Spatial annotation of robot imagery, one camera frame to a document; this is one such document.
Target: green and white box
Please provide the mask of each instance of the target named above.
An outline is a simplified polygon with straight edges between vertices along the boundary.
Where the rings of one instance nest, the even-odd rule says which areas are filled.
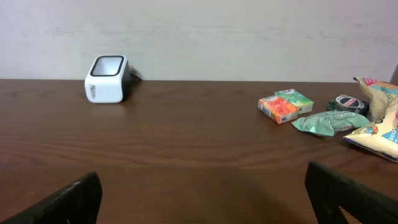
[[[282,97],[294,106],[298,107],[298,114],[312,111],[313,102],[294,89],[275,92],[275,95]]]

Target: table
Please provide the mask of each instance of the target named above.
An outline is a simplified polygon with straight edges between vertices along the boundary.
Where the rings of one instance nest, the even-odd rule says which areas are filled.
[[[89,171],[103,184],[97,223],[316,223],[309,161],[398,198],[398,164],[347,132],[315,137],[257,109],[288,88],[313,113],[339,94],[363,98],[356,83],[144,81],[96,105],[83,81],[0,80],[0,220]]]

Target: light green wrapper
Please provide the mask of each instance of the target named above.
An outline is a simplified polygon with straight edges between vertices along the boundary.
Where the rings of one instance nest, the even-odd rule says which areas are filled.
[[[292,122],[300,131],[321,136],[334,136],[339,131],[359,128],[368,123],[363,115],[349,111],[326,111]]]

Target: yellow snack bag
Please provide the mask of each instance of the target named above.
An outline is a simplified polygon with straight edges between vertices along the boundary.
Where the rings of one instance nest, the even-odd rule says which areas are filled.
[[[398,162],[398,97],[389,103],[384,117],[353,131],[344,139]]]
[[[388,104],[398,97],[398,86],[372,78],[355,77],[354,79],[370,99],[370,116],[368,118],[371,121],[381,119],[386,113]]]

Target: white wall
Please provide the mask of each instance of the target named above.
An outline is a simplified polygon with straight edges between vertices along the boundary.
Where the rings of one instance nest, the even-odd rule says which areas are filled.
[[[147,80],[388,81],[396,0],[0,0],[0,78],[84,79],[124,54]]]

